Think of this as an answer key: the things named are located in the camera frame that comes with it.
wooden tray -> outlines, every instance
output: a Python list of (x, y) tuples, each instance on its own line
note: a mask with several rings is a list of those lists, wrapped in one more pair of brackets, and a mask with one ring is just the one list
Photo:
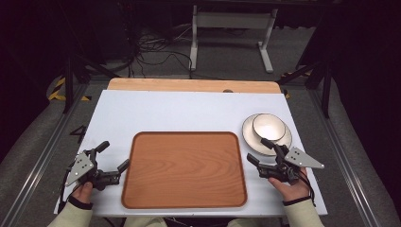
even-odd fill
[(140, 132), (130, 160), (126, 208), (238, 207), (247, 200), (238, 138), (231, 132)]

table leg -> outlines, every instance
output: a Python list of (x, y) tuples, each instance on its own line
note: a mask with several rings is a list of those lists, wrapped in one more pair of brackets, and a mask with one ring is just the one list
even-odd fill
[(328, 102), (330, 97), (330, 86), (331, 86), (331, 68), (330, 65), (326, 65), (326, 72), (324, 74), (323, 81), (323, 94), (322, 94), (322, 111), (326, 118), (329, 118), (328, 115)]
[(192, 15), (192, 44), (191, 53), (189, 58), (191, 63), (189, 64), (189, 70), (194, 71), (197, 68), (197, 56), (198, 56), (198, 39), (197, 39), (197, 29), (198, 29), (198, 9), (194, 6), (194, 12)]
[(277, 9), (273, 9), (270, 14), (268, 25), (266, 26), (265, 39), (263, 40), (263, 43), (262, 42), (258, 43), (260, 55), (262, 56), (262, 60), (263, 60), (263, 63), (265, 64), (266, 72), (268, 72), (268, 73), (273, 72), (273, 67), (271, 66), (269, 54), (268, 54), (268, 51), (266, 50), (266, 47), (268, 46), (269, 38), (270, 38), (271, 31), (274, 26), (274, 21), (275, 21), (276, 15), (277, 15)]
[(73, 71), (72, 71), (71, 58), (65, 61), (65, 105), (63, 114), (66, 114), (70, 107), (73, 105)]

white table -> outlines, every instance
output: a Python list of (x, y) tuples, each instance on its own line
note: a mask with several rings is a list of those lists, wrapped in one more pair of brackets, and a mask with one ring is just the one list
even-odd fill
[[(263, 163), (274, 164), (274, 158), (253, 151), (242, 137), (242, 123), (252, 114), (279, 116), (290, 128), (292, 146), (303, 149), (287, 102), (282, 94), (243, 94), (211, 92), (103, 91), (91, 123), (78, 152), (91, 149), (103, 141), (110, 146), (96, 159), (98, 168), (114, 171), (129, 158), (133, 136), (140, 131), (231, 131), (239, 140), (248, 200), (242, 207), (199, 209), (126, 209), (121, 204), (125, 181), (120, 185), (95, 190), (94, 214), (101, 217), (277, 217), (284, 210), (280, 194), (261, 179), (246, 159), (248, 152)], [(316, 193), (319, 215), (326, 215), (322, 194), (311, 169), (308, 177)], [(65, 197), (73, 186), (66, 188)]]

metal stand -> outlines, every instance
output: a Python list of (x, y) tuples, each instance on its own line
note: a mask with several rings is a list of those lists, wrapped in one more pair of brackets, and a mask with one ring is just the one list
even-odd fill
[(266, 72), (272, 73), (270, 58), (266, 47), (274, 26), (277, 9), (273, 9), (271, 13), (222, 13), (222, 12), (198, 12), (197, 6), (194, 6), (192, 16), (192, 44), (190, 59), (192, 64), (190, 70), (197, 68), (198, 56), (198, 27), (228, 27), (228, 28), (253, 28), (265, 29), (265, 38), (263, 42), (259, 42), (259, 51), (262, 56)]
[(305, 82), (305, 87), (307, 89), (316, 89), (319, 86), (319, 83), (324, 79), (323, 82), (323, 95), (322, 95), (322, 111), (326, 118), (329, 118), (328, 115), (328, 101), (330, 97), (330, 86), (331, 86), (331, 78), (332, 72), (330, 63), (328, 62), (316, 62), (311, 65), (305, 66), (290, 75), (287, 75), (284, 78), (277, 80), (276, 82), (279, 85), (284, 85), (287, 82), (298, 78), (299, 76), (305, 74), (306, 72), (313, 70), (310, 74), (309, 78)]
[(88, 83), (91, 78), (86, 72), (85, 65), (90, 65), (98, 72), (109, 78), (120, 78), (105, 67), (87, 60), (81, 55), (75, 54), (73, 51), (68, 52), (67, 60), (65, 61), (65, 106), (63, 113), (66, 114), (74, 103), (74, 76), (79, 83)]

cable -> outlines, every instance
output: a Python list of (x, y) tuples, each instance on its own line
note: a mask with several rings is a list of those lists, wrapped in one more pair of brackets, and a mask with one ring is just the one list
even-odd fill
[(135, 73), (133, 72), (132, 63), (130, 64), (130, 66), (131, 66), (132, 77), (135, 78)]
[(316, 204), (315, 204), (315, 191), (313, 190), (312, 185), (310, 184), (310, 181), (309, 181), (309, 179), (307, 178), (306, 174), (304, 174), (303, 171), (300, 171), (300, 172), (301, 172), (305, 177), (302, 177), (299, 173), (296, 173), (295, 175), (309, 187), (310, 198), (312, 199), (313, 205), (316, 206)]
[(278, 218), (279, 219), (279, 221), (280, 221), (280, 226), (281, 227), (289, 227), (289, 224), (285, 224), (284, 222), (283, 222), (283, 218)]
[(180, 41), (183, 41), (183, 40), (192, 42), (192, 40), (191, 40), (191, 39), (188, 39), (188, 38), (179, 38), (178, 41), (176, 41), (175, 43), (180, 42)]
[(181, 33), (179, 36), (177, 36), (176, 38), (174, 38), (174, 40), (180, 39), (182, 37), (182, 35), (185, 34), (185, 32), (187, 32), (189, 29), (191, 29), (192, 26), (190, 26), (189, 28), (187, 28), (183, 33)]
[[(145, 61), (141, 61), (141, 60), (139, 60), (138, 58), (136, 58), (136, 59), (138, 60), (138, 64), (141, 66), (142, 74), (143, 74), (143, 67), (142, 67), (142, 65), (140, 64), (140, 62), (143, 63), (143, 64), (148, 64), (148, 65), (160, 65), (160, 64), (165, 63), (170, 57), (175, 57), (175, 58), (177, 59), (177, 61), (180, 63), (180, 65), (181, 65), (183, 68), (185, 68), (186, 70), (188, 70), (188, 72), (189, 72), (189, 78), (192, 79), (192, 70), (190, 70), (190, 68), (192, 68), (192, 61), (191, 61), (191, 58), (190, 58), (189, 56), (187, 56), (187, 55), (185, 55), (185, 54), (183, 54), (183, 53), (180, 53), (180, 52), (176, 52), (176, 51), (147, 51), (147, 52), (145, 52), (145, 53), (148, 53), (148, 52), (149, 52), (149, 53), (153, 53), (153, 52), (157, 52), (157, 53), (169, 53), (169, 55), (168, 55), (163, 61), (157, 62), (157, 63), (145, 62)], [(180, 59), (176, 56), (176, 54), (177, 54), (177, 55), (184, 56), (184, 57), (186, 57), (186, 58), (189, 60), (189, 69), (188, 69), (185, 65), (183, 65), (183, 63), (182, 63), (182, 62), (180, 61)]]
[(189, 226), (189, 225), (187, 225), (187, 224), (185, 224), (185, 223), (182, 223), (182, 222), (180, 222), (180, 221), (177, 221), (175, 218), (165, 218), (165, 219), (171, 220), (171, 221), (173, 221), (173, 222), (175, 222), (175, 223), (177, 223), (177, 224), (181, 224), (182, 226), (192, 227), (192, 226)]
[(131, 77), (131, 65), (129, 64), (128, 65), (128, 78), (130, 78)]
[[(110, 68), (110, 69), (107, 69), (107, 70), (109, 70), (109, 71), (111, 71), (113, 73), (119, 72), (119, 71), (127, 68), (130, 65), (130, 63), (132, 63), (132, 61), (133, 60), (131, 60), (131, 58), (130, 58), (129, 61), (123, 63), (122, 65), (118, 65), (115, 68)], [(98, 72), (97, 70), (94, 70), (94, 69), (86, 69), (86, 71), (89, 72), (91, 75), (94, 75), (94, 76), (95, 75), (102, 75), (100, 72)]]
[(123, 220), (121, 221), (120, 227), (124, 227), (126, 220), (127, 220), (127, 218), (123, 218)]
[(160, 39), (160, 38), (150, 39), (149, 35), (150, 34), (142, 35), (141, 38), (139, 39), (139, 42), (138, 42), (139, 51), (141, 51), (141, 50), (145, 50), (145, 51), (163, 50), (170, 45), (170, 43), (166, 39)]
[(114, 224), (108, 218), (103, 218), (103, 219), (105, 219), (111, 226), (115, 227)]
[(75, 163), (75, 161), (72, 162), (70, 164), (70, 166), (68, 166), (67, 169), (65, 170), (64, 178), (62, 179), (62, 183), (60, 185), (61, 191), (60, 191), (60, 197), (59, 197), (59, 208), (57, 210), (58, 214), (61, 212), (62, 209), (64, 209), (64, 206), (67, 203), (67, 201), (64, 201), (65, 183), (67, 182), (68, 174), (71, 172), (71, 168), (74, 166), (74, 163)]

